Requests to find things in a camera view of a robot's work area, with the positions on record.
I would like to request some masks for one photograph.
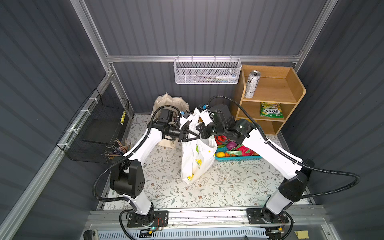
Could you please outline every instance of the blue basket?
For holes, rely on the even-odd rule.
[[[221,147],[216,150],[216,152],[226,152],[228,151],[227,147]],[[247,156],[247,157],[216,157],[215,159],[218,162],[233,162],[233,161],[249,161],[249,160],[258,160],[262,159],[261,156]]]

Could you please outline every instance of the wooden bookshelf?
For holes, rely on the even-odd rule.
[[[255,95],[252,98],[245,98],[245,81],[253,70],[261,73],[260,82]],[[243,65],[234,99],[256,120],[265,134],[276,135],[304,95],[305,88],[292,67]],[[261,102],[280,103],[284,118],[260,116]],[[235,104],[231,104],[231,113],[235,119],[248,119]]]

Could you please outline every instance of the silver can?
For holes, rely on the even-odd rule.
[[[257,87],[257,84],[259,83],[261,73],[259,71],[252,71],[249,74],[247,83],[245,85],[245,98],[252,98],[253,95],[255,94],[255,90]]]

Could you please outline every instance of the wire basket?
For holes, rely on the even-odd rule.
[[[104,153],[124,134],[125,128],[122,127],[127,125],[128,119],[124,119],[128,110],[127,99],[99,95],[87,110],[82,110],[84,114],[76,127],[70,130],[66,143],[58,143],[57,146],[71,160],[107,163]],[[92,134],[95,126],[101,131]],[[103,140],[99,140],[98,137],[104,134],[103,131]]]
[[[216,150],[216,152],[226,152],[226,151],[228,151],[227,147],[221,147]],[[215,159],[218,162],[250,161],[250,160],[262,159],[262,156],[216,157],[215,155]]]
[[[175,58],[177,84],[237,84],[241,72],[239,58]]]

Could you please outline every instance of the corrugated wall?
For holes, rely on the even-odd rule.
[[[324,2],[86,0],[109,55],[293,55]],[[115,67],[135,112],[151,112],[157,96],[166,92],[183,97],[193,109],[211,96],[232,96],[235,88],[177,85],[170,63]]]
[[[105,71],[69,1],[0,1],[0,62],[2,222]],[[15,239],[77,238],[101,170],[64,159]]]
[[[381,239],[384,214],[384,1],[339,0],[298,75],[306,95],[282,132],[293,154],[359,174],[317,197],[342,239]],[[351,178],[314,173],[312,193]]]
[[[291,66],[292,63],[246,63],[250,65]],[[215,95],[233,96],[234,84],[176,84],[173,63],[114,63],[122,84],[129,96],[134,111],[152,112],[153,103],[159,95],[168,93],[182,97],[190,110]],[[212,104],[226,103],[215,99]]]

